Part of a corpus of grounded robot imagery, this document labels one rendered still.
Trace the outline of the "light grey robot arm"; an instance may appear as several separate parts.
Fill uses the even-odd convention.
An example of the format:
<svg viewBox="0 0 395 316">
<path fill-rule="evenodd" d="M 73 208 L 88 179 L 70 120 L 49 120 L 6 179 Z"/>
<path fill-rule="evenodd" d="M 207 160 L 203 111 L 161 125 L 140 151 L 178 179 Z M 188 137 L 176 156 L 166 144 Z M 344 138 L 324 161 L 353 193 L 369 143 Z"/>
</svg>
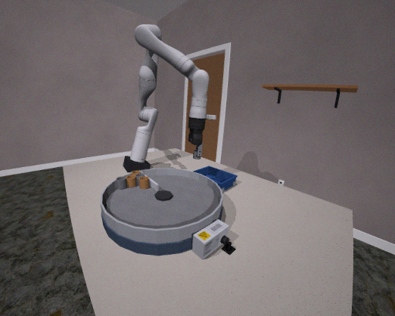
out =
<svg viewBox="0 0 395 316">
<path fill-rule="evenodd" d="M 137 128 L 130 159 L 144 163 L 158 115 L 157 109 L 146 105 L 147 99 L 157 86 L 158 56 L 192 82 L 191 106 L 207 107 L 207 89 L 210 80 L 206 71 L 198 69 L 182 52 L 161 41 L 161 31 L 158 26 L 151 24 L 137 26 L 135 40 L 146 48 L 145 59 L 138 76 L 138 118 L 148 124 Z"/>
</svg>

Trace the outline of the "blue square tray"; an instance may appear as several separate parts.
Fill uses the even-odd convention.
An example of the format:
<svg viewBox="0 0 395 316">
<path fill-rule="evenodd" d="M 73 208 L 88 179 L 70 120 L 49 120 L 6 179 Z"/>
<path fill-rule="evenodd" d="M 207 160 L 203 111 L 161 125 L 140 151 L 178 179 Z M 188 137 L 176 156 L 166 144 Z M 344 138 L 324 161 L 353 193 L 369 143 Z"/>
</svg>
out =
<svg viewBox="0 0 395 316">
<path fill-rule="evenodd" d="M 213 168 L 212 166 L 207 166 L 202 169 L 195 170 L 194 172 L 207 176 L 215 181 L 222 189 L 222 192 L 231 186 L 234 186 L 236 184 L 236 178 L 238 177 L 237 175 Z"/>
</svg>

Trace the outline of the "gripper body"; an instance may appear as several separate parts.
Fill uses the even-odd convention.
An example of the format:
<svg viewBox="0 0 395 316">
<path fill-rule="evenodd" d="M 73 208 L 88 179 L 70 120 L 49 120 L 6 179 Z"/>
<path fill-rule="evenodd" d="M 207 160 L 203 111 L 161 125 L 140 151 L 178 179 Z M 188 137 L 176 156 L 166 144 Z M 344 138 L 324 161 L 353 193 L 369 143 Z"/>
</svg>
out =
<svg viewBox="0 0 395 316">
<path fill-rule="evenodd" d="M 188 121 L 190 132 L 188 141 L 192 144 L 202 144 L 205 119 L 216 119 L 216 115 L 207 115 L 206 112 L 206 107 L 191 106 L 190 108 Z"/>
</svg>

